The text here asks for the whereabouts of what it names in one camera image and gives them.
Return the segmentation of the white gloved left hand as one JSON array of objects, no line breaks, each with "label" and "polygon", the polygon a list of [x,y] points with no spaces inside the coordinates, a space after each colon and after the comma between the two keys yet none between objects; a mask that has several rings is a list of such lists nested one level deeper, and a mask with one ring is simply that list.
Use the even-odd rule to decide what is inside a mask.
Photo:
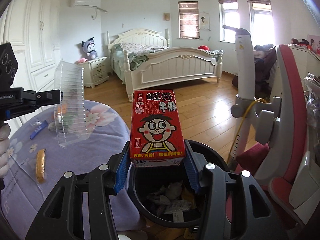
[{"label": "white gloved left hand", "polygon": [[0,129],[0,178],[3,179],[9,170],[9,154],[7,150],[10,146],[10,135],[11,129],[10,126],[1,121]]}]

